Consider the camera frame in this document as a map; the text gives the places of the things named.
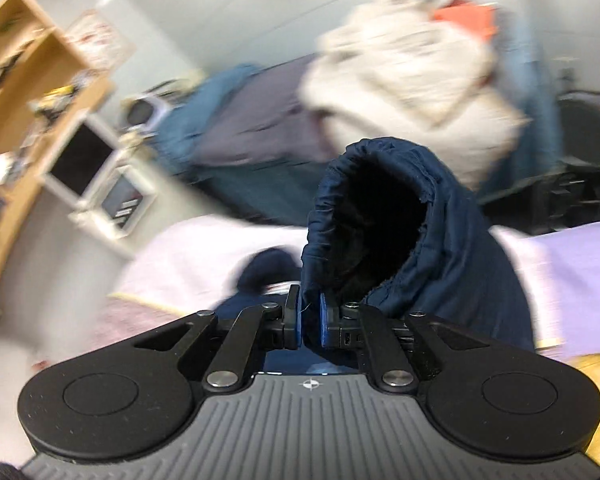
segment crosshair logo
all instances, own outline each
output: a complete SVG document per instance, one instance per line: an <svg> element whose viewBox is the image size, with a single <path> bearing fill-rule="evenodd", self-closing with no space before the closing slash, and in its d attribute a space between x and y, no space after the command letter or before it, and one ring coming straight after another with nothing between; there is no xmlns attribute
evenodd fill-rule
<svg viewBox="0 0 600 480"><path fill-rule="evenodd" d="M318 386L321 386L322 383L316 381L313 377L311 379L307 379L306 381L300 383L301 386L304 386L307 390L315 390Z"/></svg>

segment purple cloth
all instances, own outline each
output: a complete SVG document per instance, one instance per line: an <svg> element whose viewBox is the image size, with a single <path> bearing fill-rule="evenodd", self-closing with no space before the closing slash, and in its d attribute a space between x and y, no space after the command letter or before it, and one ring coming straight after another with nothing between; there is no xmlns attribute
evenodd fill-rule
<svg viewBox="0 0 600 480"><path fill-rule="evenodd" d="M314 56L267 68L222 109L194 150L204 166L289 159L327 162L335 154L318 119L298 100L300 80Z"/></svg>
<svg viewBox="0 0 600 480"><path fill-rule="evenodd" d="M534 238L551 256L563 358L600 353L600 222Z"/></svg>

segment round black pad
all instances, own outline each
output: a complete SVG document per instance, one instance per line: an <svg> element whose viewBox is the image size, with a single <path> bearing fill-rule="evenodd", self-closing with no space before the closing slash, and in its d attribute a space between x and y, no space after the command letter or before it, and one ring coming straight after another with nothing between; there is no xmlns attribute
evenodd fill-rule
<svg viewBox="0 0 600 480"><path fill-rule="evenodd" d="M138 456L192 412L189 383L176 365L170 352L131 346L57 364L23 388L20 423L38 451L88 461Z"/></svg>
<svg viewBox="0 0 600 480"><path fill-rule="evenodd" d="M64 402L83 415L110 415L136 400L138 385L116 374L91 374L76 379L64 390Z"/></svg>
<svg viewBox="0 0 600 480"><path fill-rule="evenodd" d="M503 460L582 450L600 422L600 392L586 375L506 345L453 352L427 407L451 439Z"/></svg>
<svg viewBox="0 0 600 480"><path fill-rule="evenodd" d="M522 373L487 379L482 385L482 394L491 406L517 415L544 412L558 398L558 392L549 381Z"/></svg>

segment pile of clothes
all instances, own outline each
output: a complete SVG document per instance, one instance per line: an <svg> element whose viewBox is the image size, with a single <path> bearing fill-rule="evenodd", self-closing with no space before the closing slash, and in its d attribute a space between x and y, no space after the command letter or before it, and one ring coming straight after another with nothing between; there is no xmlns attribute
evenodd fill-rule
<svg viewBox="0 0 600 480"><path fill-rule="evenodd" d="M411 140L483 194L549 171L562 135L551 93L539 89L539 56L525 29L503 9L448 5L376 0L357 7L318 40L302 102L329 114L326 131L338 151L363 137ZM525 152L490 181L519 143Z"/></svg>
<svg viewBox="0 0 600 480"><path fill-rule="evenodd" d="M427 146L486 200L560 158L540 59L505 9L376 0L315 55L208 78L150 142L168 171L257 223L305 226L328 162L383 136Z"/></svg>

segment black screen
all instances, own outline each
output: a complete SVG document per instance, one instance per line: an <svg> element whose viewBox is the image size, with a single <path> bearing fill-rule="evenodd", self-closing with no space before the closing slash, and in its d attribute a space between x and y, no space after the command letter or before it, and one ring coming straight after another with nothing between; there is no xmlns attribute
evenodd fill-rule
<svg viewBox="0 0 600 480"><path fill-rule="evenodd" d="M121 175L102 201L102 208L122 229L142 200L144 200L142 193L124 175Z"/></svg>
<svg viewBox="0 0 600 480"><path fill-rule="evenodd" d="M82 196L113 148L82 124L56 160L50 174Z"/></svg>

